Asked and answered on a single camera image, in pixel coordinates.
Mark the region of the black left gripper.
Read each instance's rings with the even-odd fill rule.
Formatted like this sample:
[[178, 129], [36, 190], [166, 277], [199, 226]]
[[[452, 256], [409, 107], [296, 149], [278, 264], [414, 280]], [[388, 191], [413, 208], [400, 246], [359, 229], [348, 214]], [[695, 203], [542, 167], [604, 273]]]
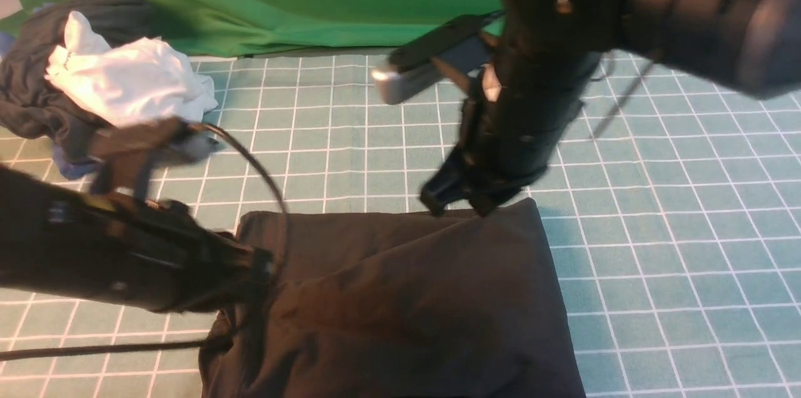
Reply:
[[277, 263], [268, 250], [211, 232], [180, 202], [84, 195], [82, 221], [102, 233], [108, 296], [154, 313], [206, 313], [259, 299]]

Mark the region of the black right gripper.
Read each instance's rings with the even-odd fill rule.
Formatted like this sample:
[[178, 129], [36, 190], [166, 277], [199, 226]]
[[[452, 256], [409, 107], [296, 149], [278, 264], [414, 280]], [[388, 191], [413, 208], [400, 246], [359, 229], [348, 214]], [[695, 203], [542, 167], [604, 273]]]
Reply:
[[501, 44], [475, 78], [443, 59], [437, 69], [466, 92], [457, 144], [423, 187], [435, 216], [467, 201], [484, 216], [538, 181], [581, 109], [581, 96], [603, 59], [599, 52], [527, 53]]

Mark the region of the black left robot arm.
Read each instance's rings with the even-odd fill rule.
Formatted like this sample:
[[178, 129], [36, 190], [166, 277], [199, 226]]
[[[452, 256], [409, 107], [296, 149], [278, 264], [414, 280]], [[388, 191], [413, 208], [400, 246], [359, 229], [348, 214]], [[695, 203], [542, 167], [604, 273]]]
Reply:
[[153, 313], [207, 313], [260, 298], [266, 250], [197, 224], [188, 207], [87, 195], [2, 167], [2, 287]]

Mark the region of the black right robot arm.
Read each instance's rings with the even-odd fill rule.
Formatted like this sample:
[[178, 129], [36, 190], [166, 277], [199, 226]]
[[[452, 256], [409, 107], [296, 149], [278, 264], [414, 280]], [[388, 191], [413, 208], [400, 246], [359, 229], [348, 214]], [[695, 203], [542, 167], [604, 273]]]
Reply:
[[424, 184], [433, 215], [469, 202], [488, 215], [538, 181], [601, 58], [612, 50], [756, 100], [799, 90], [799, 0], [501, 0], [499, 36], [472, 78], [441, 58], [466, 93], [457, 144]]

